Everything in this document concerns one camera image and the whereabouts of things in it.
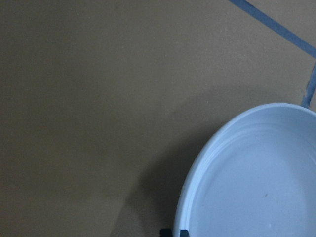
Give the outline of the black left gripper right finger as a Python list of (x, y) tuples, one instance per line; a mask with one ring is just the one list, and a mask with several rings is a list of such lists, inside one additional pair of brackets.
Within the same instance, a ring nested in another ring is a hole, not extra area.
[(180, 230), (180, 237), (190, 237), (188, 230)]

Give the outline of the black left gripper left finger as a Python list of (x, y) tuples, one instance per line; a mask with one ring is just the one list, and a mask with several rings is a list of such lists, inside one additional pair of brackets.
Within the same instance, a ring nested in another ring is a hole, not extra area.
[(160, 229), (159, 236), (160, 237), (173, 237), (172, 230), (168, 228)]

